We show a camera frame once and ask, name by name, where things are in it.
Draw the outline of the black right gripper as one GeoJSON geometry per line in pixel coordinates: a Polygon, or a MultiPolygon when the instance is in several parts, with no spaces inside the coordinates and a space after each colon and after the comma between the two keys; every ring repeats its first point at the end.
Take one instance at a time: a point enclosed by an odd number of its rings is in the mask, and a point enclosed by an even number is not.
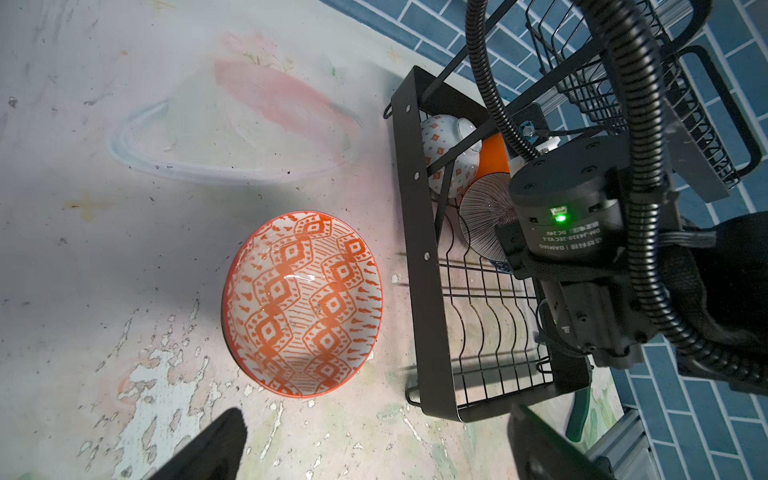
{"type": "Polygon", "coordinates": [[[518,221],[497,226],[495,235],[514,276],[541,284],[553,323],[548,336],[591,355],[598,367],[644,361],[642,346],[657,329],[634,293],[624,252],[607,265],[552,262],[530,253],[518,221]]]}

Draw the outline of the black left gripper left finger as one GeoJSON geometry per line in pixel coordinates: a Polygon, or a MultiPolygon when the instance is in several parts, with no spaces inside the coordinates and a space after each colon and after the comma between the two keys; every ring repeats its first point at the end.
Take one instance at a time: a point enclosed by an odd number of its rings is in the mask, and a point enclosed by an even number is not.
{"type": "Polygon", "coordinates": [[[242,411],[230,408],[163,465],[151,479],[234,480],[247,440],[242,411]]]}

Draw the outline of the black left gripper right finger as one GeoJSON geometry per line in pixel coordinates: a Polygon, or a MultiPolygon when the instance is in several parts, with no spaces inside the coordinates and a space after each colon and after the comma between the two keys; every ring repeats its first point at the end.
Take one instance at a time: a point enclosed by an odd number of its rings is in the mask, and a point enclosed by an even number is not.
{"type": "Polygon", "coordinates": [[[524,405],[512,405],[507,435],[520,479],[612,478],[524,405]]]}

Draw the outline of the red striped ceramic bowl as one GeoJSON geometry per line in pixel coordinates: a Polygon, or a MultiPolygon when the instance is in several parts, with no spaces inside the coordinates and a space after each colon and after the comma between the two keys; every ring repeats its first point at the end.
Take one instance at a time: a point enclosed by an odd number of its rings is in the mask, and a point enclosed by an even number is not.
{"type": "Polygon", "coordinates": [[[481,257],[505,262],[495,228],[517,220],[508,185],[511,176],[492,173],[474,181],[459,206],[459,225],[469,247],[481,257]]]}

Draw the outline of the orange plastic bowl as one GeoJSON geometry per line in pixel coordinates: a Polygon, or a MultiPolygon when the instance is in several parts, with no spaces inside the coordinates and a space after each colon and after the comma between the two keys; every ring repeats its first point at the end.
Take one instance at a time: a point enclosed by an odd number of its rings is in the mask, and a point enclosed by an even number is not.
{"type": "Polygon", "coordinates": [[[500,133],[482,142],[475,181],[492,173],[510,174],[509,156],[504,139],[500,133]]]}

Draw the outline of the black wire dish rack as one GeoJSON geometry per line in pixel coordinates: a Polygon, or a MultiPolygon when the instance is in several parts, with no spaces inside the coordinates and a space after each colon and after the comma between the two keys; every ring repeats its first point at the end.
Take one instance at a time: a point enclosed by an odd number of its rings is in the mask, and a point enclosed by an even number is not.
{"type": "Polygon", "coordinates": [[[767,216],[705,226],[762,150],[708,51],[656,1],[470,1],[465,43],[385,109],[416,341],[409,404],[474,422],[628,370],[767,392],[767,216]]]}

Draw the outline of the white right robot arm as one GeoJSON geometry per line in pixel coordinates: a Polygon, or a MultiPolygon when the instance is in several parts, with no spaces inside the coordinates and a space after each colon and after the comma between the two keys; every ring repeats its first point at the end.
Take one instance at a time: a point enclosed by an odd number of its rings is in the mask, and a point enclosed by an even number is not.
{"type": "Polygon", "coordinates": [[[523,167],[508,185],[517,217],[496,236],[521,279],[539,281],[541,340],[563,354],[628,369],[656,336],[678,372],[738,392],[767,392],[767,216],[703,228],[684,218],[675,180],[706,174],[726,193],[753,172],[760,147],[744,133],[738,168],[679,66],[688,49],[642,1],[576,1],[587,29],[573,54],[543,46],[542,83],[574,101],[593,127],[548,153],[515,125],[486,42],[483,1],[465,34],[475,82],[523,167]]]}

